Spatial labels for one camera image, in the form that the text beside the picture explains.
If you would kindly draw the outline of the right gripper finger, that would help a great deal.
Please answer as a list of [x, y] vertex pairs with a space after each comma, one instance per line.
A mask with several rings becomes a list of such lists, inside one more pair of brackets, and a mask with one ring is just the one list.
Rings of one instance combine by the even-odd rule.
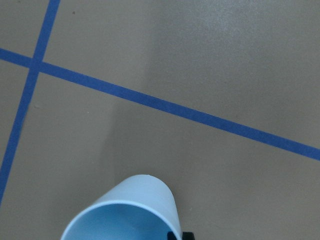
[[[167, 233], [167, 240], [177, 240], [177, 237], [173, 232]], [[195, 235], [193, 232], [184, 231], [181, 236], [181, 240], [195, 240]]]

